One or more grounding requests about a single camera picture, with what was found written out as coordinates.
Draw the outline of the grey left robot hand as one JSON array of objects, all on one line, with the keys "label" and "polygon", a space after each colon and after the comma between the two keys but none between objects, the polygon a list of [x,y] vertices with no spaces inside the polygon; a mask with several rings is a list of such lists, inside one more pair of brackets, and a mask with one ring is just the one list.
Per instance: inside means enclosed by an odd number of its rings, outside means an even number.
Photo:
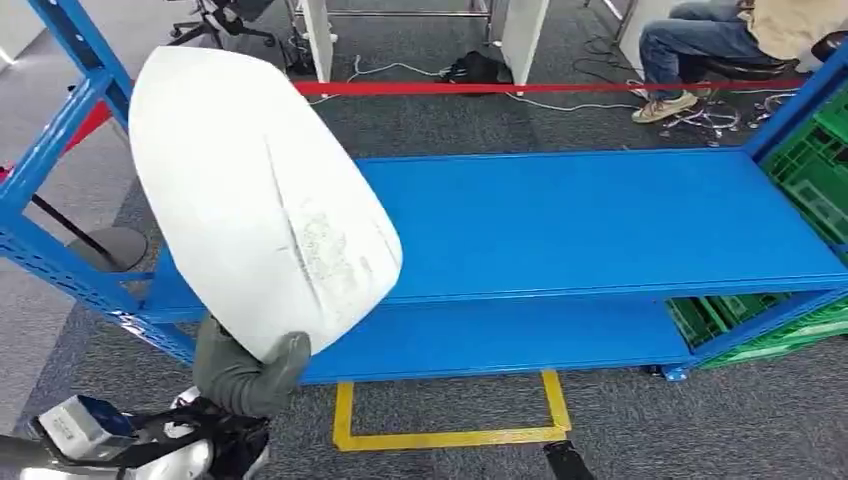
[{"label": "grey left robot hand", "polygon": [[272,418],[284,407],[310,358],[309,335],[290,332],[280,339],[274,361],[265,364],[208,316],[196,338],[193,382],[203,397],[229,413]]}]

